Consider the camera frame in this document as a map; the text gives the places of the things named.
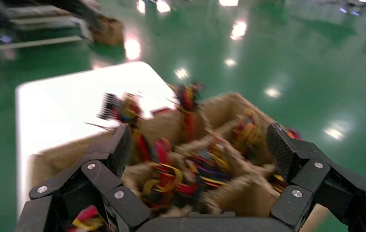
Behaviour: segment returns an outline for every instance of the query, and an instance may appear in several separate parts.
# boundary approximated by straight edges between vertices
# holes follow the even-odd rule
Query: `white table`
[[[102,132],[85,124],[115,126],[96,117],[104,93],[141,95],[143,117],[170,107],[173,91],[146,63],[133,62],[24,83],[16,88],[17,214],[29,200],[29,158],[48,148]]]

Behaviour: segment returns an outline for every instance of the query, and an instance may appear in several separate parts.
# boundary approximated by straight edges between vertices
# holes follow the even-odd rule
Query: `green floor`
[[[239,92],[366,176],[366,15],[295,0],[174,1],[163,13],[164,4],[157,11],[149,1],[103,1],[103,12],[125,24],[126,52],[72,43],[0,62],[0,232],[16,220],[15,88],[132,59],[166,82],[203,83],[204,98]],[[329,217],[319,231],[344,228]]]

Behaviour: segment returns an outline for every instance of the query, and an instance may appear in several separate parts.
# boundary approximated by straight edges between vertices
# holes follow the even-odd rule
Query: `robotic hand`
[[[291,138],[279,124],[267,129],[267,145],[288,186],[269,217],[158,217],[120,181],[132,135],[121,125],[113,138],[92,145],[70,170],[35,186],[15,232],[61,232],[82,209],[94,205],[112,231],[292,232],[315,204],[327,207],[350,232],[366,232],[366,178],[333,163],[314,144]]]

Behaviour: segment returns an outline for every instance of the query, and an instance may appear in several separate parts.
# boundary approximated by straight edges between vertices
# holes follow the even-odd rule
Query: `cardboard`
[[[257,117],[259,139],[257,143],[257,159],[251,163],[235,150],[229,143],[238,115],[245,109],[252,109]],[[208,213],[219,214],[224,211],[234,211],[237,216],[267,217],[279,193],[273,190],[267,182],[274,171],[272,159],[265,145],[265,132],[269,124],[274,122],[257,107],[245,100],[241,95],[228,93],[205,100],[200,103],[199,110],[194,113],[196,120],[195,141],[180,144],[180,115],[179,111],[164,112],[153,119],[141,120],[137,127],[153,145],[156,139],[165,138],[175,146],[174,152],[168,157],[172,166],[180,169],[185,181],[192,181],[191,173],[187,171],[184,157],[188,152],[207,147],[215,137],[223,141],[228,160],[232,167],[233,179],[229,184],[219,189],[208,191],[201,199]],[[76,164],[90,144],[113,135],[107,131],[79,141],[43,151],[41,155],[34,155],[32,164],[32,186],[38,185],[46,178],[54,177],[62,170],[67,170]],[[137,196],[141,195],[141,188],[152,177],[155,163],[141,163],[136,151],[132,152],[130,166],[126,167],[122,176],[125,186],[129,187]],[[163,217],[185,217],[192,210],[191,206],[172,208]],[[316,206],[307,219],[301,231],[313,230],[327,215],[327,209]]]
[[[100,30],[91,30],[93,39],[108,45],[123,44],[123,23],[117,19],[101,15]]]

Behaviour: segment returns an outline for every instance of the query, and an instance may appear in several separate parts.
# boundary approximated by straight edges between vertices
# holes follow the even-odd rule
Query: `equipment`
[[[113,231],[254,232],[298,231],[318,203],[351,232],[366,232],[366,178],[333,163],[314,144],[295,140],[279,124],[267,129],[268,149],[288,186],[270,217],[158,217],[120,181],[130,156],[130,129],[121,125],[107,141],[92,145],[70,170],[34,187],[16,232],[60,232],[93,204]]]
[[[85,22],[99,28],[99,16],[94,4],[86,4],[83,0],[0,1],[0,50],[75,42],[84,38],[91,43],[93,37]],[[23,33],[29,30],[67,27],[79,27],[81,36],[23,40]]]

